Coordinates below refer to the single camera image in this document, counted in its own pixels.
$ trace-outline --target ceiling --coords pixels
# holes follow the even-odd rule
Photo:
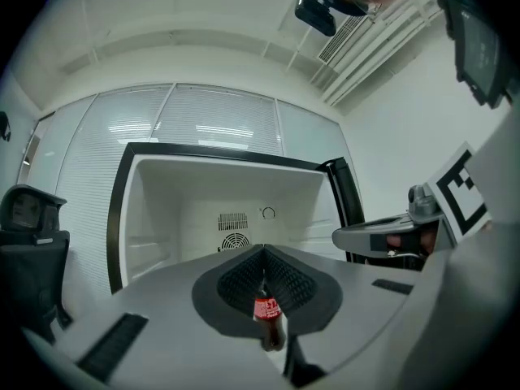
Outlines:
[[[40,107],[67,76],[140,48],[200,45],[265,57],[312,77],[327,38],[293,14],[296,0],[49,0],[11,63]],[[344,16],[335,13],[338,24]]]

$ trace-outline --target office chair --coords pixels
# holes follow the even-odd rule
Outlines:
[[[53,343],[53,329],[71,317],[61,302],[70,234],[59,231],[62,198],[27,185],[9,189],[0,205],[0,281],[21,327]]]

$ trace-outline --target black fridge frame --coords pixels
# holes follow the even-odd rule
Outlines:
[[[123,288],[119,264],[119,221],[121,218],[121,208],[123,206],[123,196],[128,181],[128,174],[130,173],[133,159],[138,154],[221,158],[283,167],[295,167],[308,171],[321,171],[327,173],[331,182],[334,200],[340,216],[341,227],[365,221],[358,190],[349,165],[344,158],[332,159],[323,164],[318,164],[293,158],[285,158],[283,156],[219,147],[177,145],[173,143],[128,143],[115,176],[106,224],[106,264],[112,293],[116,293]],[[349,253],[347,253],[347,259],[351,261]]]

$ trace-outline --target round fan grille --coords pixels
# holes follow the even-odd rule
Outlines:
[[[222,242],[222,250],[227,249],[238,249],[239,247],[244,247],[249,245],[249,240],[244,234],[240,234],[239,232],[233,232]]]

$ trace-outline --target camera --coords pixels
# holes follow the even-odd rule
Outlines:
[[[298,0],[294,14],[325,36],[336,35],[336,21],[327,6],[317,0]]]

